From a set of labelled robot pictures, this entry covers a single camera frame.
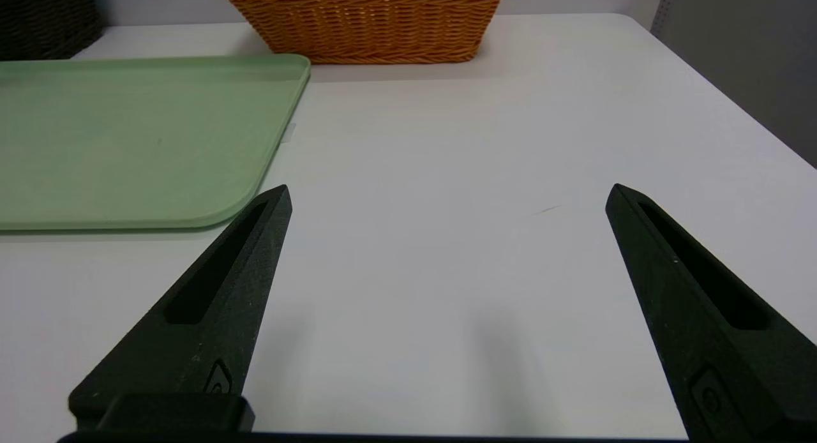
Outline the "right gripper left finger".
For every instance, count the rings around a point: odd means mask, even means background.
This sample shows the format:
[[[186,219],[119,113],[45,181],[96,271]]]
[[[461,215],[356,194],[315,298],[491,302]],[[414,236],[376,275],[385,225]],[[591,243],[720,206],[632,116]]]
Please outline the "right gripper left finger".
[[[257,195],[73,389],[79,431],[249,431],[243,397],[292,216]]]

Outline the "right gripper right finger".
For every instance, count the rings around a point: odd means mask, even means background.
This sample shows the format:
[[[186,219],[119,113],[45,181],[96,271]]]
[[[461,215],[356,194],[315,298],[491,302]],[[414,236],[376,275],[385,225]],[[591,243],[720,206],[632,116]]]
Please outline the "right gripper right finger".
[[[644,193],[605,213],[689,440],[814,442],[814,342]]]

